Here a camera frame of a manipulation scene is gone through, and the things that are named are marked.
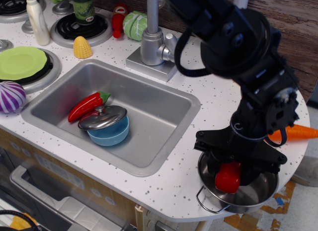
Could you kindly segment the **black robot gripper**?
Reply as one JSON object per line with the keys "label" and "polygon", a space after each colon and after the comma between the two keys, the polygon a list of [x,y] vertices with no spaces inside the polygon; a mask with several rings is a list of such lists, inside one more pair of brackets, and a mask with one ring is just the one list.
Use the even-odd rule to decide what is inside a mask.
{"label": "black robot gripper", "polygon": [[247,186],[261,173],[277,174],[287,157],[266,143],[265,119],[259,113],[236,111],[228,127],[198,131],[194,148],[208,155],[208,172],[215,176],[223,163],[241,163],[240,186]]}

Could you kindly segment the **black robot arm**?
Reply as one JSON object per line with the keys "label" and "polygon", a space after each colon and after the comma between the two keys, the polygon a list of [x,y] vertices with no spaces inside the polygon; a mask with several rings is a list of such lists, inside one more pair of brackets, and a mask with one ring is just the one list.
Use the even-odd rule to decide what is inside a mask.
{"label": "black robot arm", "polygon": [[279,30],[252,9],[227,0],[165,0],[186,30],[175,49],[177,69],[187,77],[210,74],[232,79],[241,101],[228,127],[199,131],[195,148],[208,157],[215,175],[225,163],[241,164],[242,186],[261,173],[277,174],[287,158],[268,135],[282,133],[298,119],[298,78],[278,53]]}

